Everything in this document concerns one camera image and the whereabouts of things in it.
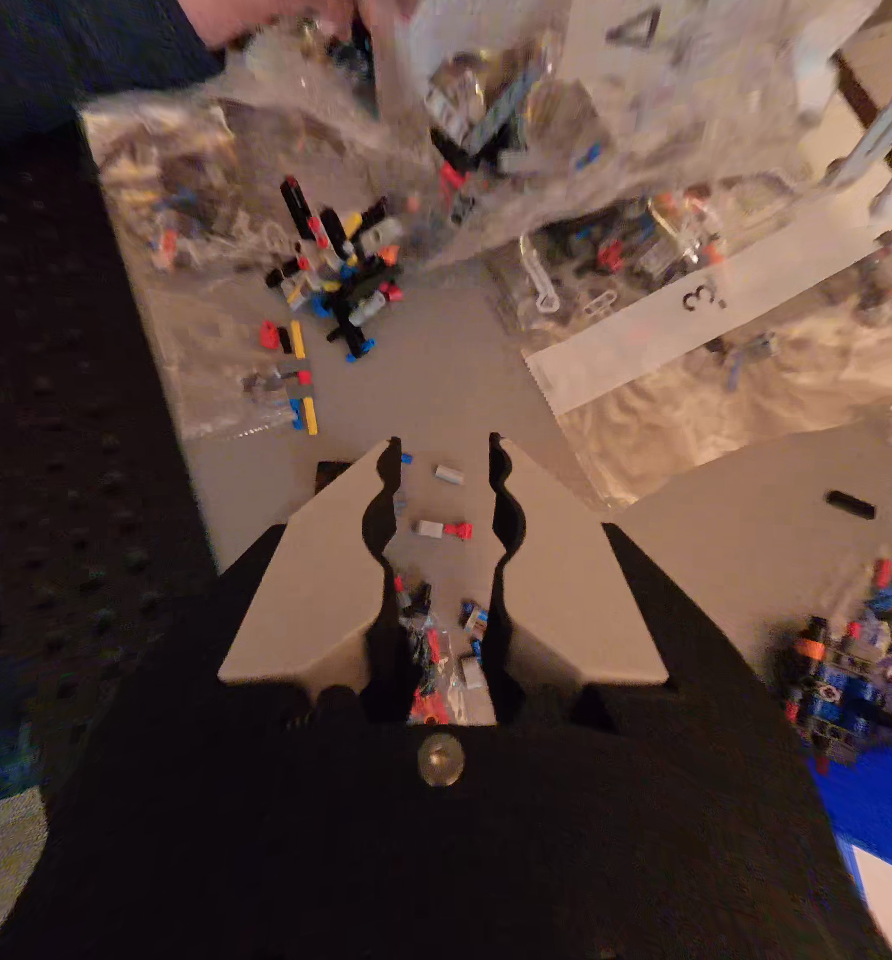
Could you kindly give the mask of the clear bag white strip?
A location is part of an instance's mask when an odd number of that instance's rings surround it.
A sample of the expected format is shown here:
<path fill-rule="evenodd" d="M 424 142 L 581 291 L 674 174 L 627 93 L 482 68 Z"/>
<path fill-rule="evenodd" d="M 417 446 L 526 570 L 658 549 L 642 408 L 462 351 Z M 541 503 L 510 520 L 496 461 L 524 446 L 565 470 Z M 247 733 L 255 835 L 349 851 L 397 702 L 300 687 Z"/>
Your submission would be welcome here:
<path fill-rule="evenodd" d="M 832 99 L 832 57 L 879 2 L 418 2 L 379 11 L 378 113 L 319 40 L 262 30 L 220 90 L 345 140 L 380 193 L 427 206 L 431 268 L 648 191 L 780 165 Z"/>

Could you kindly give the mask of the large clear lego parts bag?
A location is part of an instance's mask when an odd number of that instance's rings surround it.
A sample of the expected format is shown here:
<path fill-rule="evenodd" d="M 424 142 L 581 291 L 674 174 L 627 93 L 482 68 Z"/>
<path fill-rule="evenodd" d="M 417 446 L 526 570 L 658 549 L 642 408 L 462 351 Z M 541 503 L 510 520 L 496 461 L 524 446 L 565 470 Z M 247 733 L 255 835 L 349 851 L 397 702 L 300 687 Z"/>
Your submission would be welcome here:
<path fill-rule="evenodd" d="M 892 251 L 868 276 L 892 290 Z M 677 475 L 796 434 L 870 423 L 892 444 L 892 302 L 858 308 L 854 268 L 557 421 L 593 489 L 618 510 Z"/>

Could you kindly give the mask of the small bag red blue parts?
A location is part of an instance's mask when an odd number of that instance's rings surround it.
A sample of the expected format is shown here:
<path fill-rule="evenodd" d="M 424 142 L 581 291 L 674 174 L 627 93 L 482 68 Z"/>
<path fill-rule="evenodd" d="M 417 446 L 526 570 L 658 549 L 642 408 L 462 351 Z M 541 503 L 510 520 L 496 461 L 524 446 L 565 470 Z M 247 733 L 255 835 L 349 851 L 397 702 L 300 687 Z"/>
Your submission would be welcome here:
<path fill-rule="evenodd" d="M 133 91 L 85 105 L 79 119 L 107 201 L 156 270 L 221 275 L 288 257 L 284 228 L 247 207 L 219 101 Z"/>

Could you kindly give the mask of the person's left hand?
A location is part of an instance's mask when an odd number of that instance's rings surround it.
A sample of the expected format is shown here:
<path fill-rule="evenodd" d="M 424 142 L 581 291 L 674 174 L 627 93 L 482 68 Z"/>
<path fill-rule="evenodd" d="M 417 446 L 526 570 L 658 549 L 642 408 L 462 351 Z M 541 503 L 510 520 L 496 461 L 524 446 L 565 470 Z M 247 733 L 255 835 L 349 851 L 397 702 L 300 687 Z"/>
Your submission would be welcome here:
<path fill-rule="evenodd" d="M 347 39 L 359 18 L 364 25 L 386 16 L 408 19 L 420 1 L 180 1 L 189 24 L 210 49 L 231 42 L 284 18 L 324 22 L 332 35 Z"/>

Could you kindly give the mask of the small black lego piece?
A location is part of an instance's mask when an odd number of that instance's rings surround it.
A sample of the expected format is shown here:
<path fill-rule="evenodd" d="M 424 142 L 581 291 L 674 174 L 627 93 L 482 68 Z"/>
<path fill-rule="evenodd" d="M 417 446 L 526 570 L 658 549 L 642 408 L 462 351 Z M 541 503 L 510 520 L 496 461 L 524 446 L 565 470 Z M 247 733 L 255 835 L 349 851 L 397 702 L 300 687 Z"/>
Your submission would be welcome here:
<path fill-rule="evenodd" d="M 874 504 L 838 489 L 828 490 L 824 494 L 824 501 L 830 507 L 859 520 L 872 522 L 877 516 Z"/>

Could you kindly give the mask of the yellow lego axle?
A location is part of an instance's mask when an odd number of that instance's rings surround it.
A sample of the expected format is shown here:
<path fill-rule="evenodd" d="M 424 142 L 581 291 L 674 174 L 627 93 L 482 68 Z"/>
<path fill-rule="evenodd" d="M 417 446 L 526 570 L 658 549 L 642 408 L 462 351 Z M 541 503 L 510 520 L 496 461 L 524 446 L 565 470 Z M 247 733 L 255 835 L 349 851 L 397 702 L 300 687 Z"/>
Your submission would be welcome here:
<path fill-rule="evenodd" d="M 319 433 L 314 379 L 303 328 L 297 319 L 293 319 L 289 324 L 289 342 L 292 346 L 292 354 L 288 357 L 292 361 L 291 376 L 288 378 L 290 381 L 290 397 L 299 403 L 299 416 L 302 425 L 305 427 L 308 436 L 314 437 Z"/>

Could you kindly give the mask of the small clear packet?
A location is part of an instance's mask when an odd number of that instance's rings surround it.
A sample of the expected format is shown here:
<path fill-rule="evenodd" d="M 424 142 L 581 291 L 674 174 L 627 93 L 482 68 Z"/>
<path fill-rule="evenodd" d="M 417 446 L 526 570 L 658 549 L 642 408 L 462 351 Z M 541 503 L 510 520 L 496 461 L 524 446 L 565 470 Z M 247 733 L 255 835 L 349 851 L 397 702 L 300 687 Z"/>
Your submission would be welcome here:
<path fill-rule="evenodd" d="M 397 572 L 394 590 L 400 623 L 406 630 L 409 653 L 417 671 L 408 721 L 413 725 L 447 725 L 451 718 L 443 683 L 448 652 L 444 650 L 446 644 L 432 614 L 431 584 L 419 582 L 409 586 Z"/>

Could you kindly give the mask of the black orange lego assembly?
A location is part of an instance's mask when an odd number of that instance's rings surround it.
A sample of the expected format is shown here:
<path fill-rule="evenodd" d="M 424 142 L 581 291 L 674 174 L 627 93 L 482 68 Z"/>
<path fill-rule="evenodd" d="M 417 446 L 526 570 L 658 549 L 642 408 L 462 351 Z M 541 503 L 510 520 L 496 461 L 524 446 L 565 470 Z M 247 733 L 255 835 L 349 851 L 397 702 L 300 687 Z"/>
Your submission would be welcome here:
<path fill-rule="evenodd" d="M 313 210 L 294 175 L 284 177 L 280 192 L 297 235 L 287 243 L 286 258 L 266 273 L 265 285 L 289 309 L 309 307 L 331 321 L 327 340 L 343 342 L 347 362 L 355 363 L 375 347 L 366 324 L 403 298 L 403 221 L 385 196 L 341 216 L 329 206 Z"/>

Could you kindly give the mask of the crumpled clear plastic bag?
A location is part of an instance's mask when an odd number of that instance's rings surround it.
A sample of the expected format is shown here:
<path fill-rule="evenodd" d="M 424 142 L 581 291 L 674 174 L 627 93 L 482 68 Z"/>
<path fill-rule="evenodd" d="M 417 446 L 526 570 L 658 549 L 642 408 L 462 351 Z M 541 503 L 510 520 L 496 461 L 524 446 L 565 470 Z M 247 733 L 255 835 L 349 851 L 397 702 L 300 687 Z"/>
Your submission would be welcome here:
<path fill-rule="evenodd" d="M 892 745 L 892 556 L 852 572 L 781 654 L 789 724 L 817 772 Z"/>

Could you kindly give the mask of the person's left forearm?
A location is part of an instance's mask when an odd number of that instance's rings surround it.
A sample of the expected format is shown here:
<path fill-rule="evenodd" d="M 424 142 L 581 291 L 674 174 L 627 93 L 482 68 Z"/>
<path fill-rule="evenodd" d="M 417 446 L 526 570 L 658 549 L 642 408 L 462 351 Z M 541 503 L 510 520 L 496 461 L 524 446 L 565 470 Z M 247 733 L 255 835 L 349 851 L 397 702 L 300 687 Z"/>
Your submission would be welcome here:
<path fill-rule="evenodd" d="M 223 65 L 179 2 L 0 1 L 0 146 L 95 97 L 196 85 Z"/>

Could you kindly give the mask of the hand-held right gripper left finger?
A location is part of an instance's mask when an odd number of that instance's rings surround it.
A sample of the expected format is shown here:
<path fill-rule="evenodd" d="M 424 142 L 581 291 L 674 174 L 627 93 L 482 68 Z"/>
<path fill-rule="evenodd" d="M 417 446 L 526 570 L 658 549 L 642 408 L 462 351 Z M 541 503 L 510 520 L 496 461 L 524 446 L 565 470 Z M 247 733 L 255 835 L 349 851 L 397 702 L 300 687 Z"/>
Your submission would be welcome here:
<path fill-rule="evenodd" d="M 284 683 L 312 700 L 360 694 L 403 722 L 419 680 L 386 549 L 397 532 L 402 442 L 379 442 L 284 524 L 217 672 L 227 686 Z"/>

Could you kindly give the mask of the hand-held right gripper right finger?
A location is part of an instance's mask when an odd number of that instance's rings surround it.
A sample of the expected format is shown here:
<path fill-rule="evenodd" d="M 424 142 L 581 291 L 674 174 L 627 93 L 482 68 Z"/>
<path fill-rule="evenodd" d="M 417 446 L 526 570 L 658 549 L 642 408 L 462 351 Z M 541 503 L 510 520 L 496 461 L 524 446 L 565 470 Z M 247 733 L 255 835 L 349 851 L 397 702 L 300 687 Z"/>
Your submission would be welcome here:
<path fill-rule="evenodd" d="M 482 665 L 500 724 L 587 690 L 659 689 L 668 668 L 602 521 L 500 433 L 489 436 L 492 531 L 500 544 Z"/>

